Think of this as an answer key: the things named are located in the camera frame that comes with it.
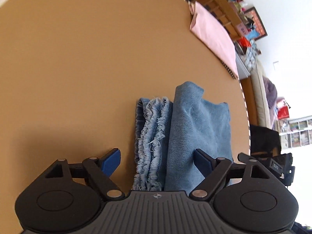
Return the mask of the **light blue denim jeans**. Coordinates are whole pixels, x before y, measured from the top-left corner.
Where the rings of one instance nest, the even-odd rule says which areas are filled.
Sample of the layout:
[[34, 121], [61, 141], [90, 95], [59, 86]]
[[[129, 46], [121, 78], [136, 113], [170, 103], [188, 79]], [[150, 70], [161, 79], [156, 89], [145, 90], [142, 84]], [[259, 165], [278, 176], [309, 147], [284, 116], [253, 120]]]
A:
[[198, 148], [214, 159], [232, 159], [229, 106], [203, 94], [187, 81], [176, 87], [173, 101], [137, 101], [133, 190], [190, 193], [204, 179], [193, 160]]

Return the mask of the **beige sofa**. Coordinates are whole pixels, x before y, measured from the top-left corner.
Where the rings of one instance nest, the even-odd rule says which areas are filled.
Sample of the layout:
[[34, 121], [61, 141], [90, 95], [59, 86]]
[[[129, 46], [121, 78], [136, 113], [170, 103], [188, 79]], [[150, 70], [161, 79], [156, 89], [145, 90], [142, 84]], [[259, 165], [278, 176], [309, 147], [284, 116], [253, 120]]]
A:
[[270, 111], [263, 81], [264, 76], [265, 72], [262, 64], [260, 61], [256, 61], [256, 65], [251, 72], [250, 79], [255, 100], [257, 122], [258, 126], [271, 129]]

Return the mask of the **pink storage bag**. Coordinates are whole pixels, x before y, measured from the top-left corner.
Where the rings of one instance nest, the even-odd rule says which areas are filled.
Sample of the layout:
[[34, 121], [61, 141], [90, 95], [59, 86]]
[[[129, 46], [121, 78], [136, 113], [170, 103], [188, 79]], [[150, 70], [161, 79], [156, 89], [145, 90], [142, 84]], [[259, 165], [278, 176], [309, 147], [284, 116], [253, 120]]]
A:
[[198, 2], [189, 3], [190, 31], [219, 58], [234, 79], [238, 79], [234, 43], [219, 21]]

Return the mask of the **wooden shelf unit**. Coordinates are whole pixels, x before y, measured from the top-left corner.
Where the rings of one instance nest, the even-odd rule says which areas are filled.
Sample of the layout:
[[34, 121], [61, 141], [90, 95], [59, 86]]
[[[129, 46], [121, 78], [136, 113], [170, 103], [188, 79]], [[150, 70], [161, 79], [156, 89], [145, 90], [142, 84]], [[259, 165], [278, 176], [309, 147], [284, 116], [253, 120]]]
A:
[[238, 29], [242, 23], [238, 13], [227, 0], [188, 0], [203, 5], [223, 25], [233, 41], [240, 39], [243, 33]]

